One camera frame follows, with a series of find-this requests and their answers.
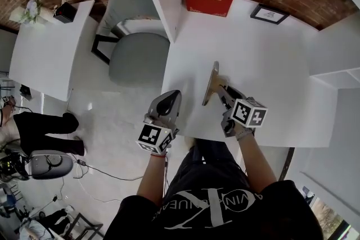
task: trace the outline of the white table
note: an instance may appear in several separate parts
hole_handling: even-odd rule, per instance
[[[70,76],[77,47],[94,0],[79,3],[71,23],[20,26],[9,78],[62,101],[68,100]]]
[[[225,141],[220,125],[225,109],[218,96],[201,105],[219,61],[219,73],[232,86],[269,108],[256,130],[260,145],[329,146],[337,91],[309,77],[305,57],[305,40],[317,31],[291,17],[280,25],[251,19],[255,7],[234,0],[226,18],[182,11],[163,82],[163,92],[183,94],[180,135]]]

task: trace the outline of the black pants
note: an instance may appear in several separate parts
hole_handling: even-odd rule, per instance
[[[45,134],[69,134],[74,132],[79,122],[73,114],[62,117],[23,112],[13,117],[20,133],[22,150],[30,155],[34,150],[58,150],[64,153],[84,155],[84,142],[58,139]]]
[[[51,214],[49,216],[46,216],[43,219],[38,220],[38,222],[43,225],[46,228],[50,228],[53,230],[56,234],[63,234],[65,231],[66,226],[70,223],[70,220],[68,218],[65,218],[63,221],[61,221],[59,224],[55,225],[56,222],[61,217],[66,216],[67,213],[64,209],[56,211],[54,214]]]
[[[203,165],[204,161],[207,164],[212,164],[222,171],[225,171],[227,175],[233,176],[234,179],[240,180],[242,183],[249,183],[248,177],[238,166],[234,157],[232,157],[226,143],[195,139],[195,145],[191,147],[189,153],[181,162],[174,179],[170,183],[168,192],[170,191],[172,184],[179,181],[182,177],[189,173],[191,169],[196,168],[196,165]]]

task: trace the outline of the black t-shirt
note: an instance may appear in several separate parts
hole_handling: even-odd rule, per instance
[[[246,177],[236,177],[227,164],[194,165],[172,183],[158,208],[141,196],[121,202],[105,239],[116,239],[119,229],[146,233],[161,229],[161,235],[214,236],[235,230],[239,239],[322,239],[312,210],[294,182],[275,182],[260,194],[252,192]]]

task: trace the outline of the chair seat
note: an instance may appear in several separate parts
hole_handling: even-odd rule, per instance
[[[124,87],[161,87],[170,42],[154,33],[133,33],[117,42],[109,77]]]

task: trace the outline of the red bracelet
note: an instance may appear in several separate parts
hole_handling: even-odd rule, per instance
[[[151,156],[155,156],[155,157],[159,157],[159,158],[165,158],[165,157],[166,157],[166,154],[165,154],[165,155],[155,155],[155,154],[151,154]]]

